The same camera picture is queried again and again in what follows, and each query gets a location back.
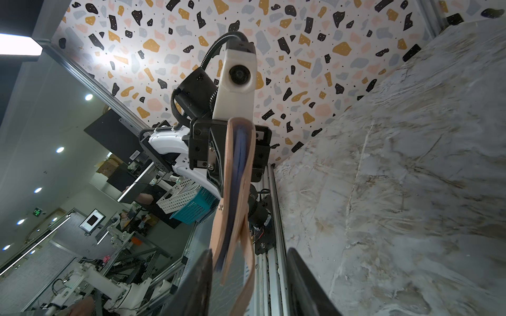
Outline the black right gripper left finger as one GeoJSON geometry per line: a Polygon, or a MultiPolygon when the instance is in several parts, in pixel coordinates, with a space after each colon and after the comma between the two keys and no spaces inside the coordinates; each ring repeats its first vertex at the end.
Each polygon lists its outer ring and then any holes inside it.
{"type": "Polygon", "coordinates": [[[212,291],[212,250],[203,251],[160,315],[208,315],[212,291]]]}

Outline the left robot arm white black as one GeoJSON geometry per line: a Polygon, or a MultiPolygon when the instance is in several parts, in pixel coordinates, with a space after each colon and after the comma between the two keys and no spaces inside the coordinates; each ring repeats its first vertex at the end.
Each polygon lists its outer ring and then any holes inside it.
{"type": "Polygon", "coordinates": [[[271,130],[252,122],[256,79],[256,68],[245,63],[224,67],[219,84],[202,67],[193,71],[170,99],[182,122],[143,139],[153,161],[226,203],[246,199],[249,184],[262,177],[271,142],[271,130]]]}

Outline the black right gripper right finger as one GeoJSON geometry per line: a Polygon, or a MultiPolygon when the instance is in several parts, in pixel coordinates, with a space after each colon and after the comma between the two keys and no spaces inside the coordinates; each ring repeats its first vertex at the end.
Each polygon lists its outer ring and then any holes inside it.
{"type": "Polygon", "coordinates": [[[290,315],[342,316],[296,249],[288,249],[286,264],[290,315]]]}

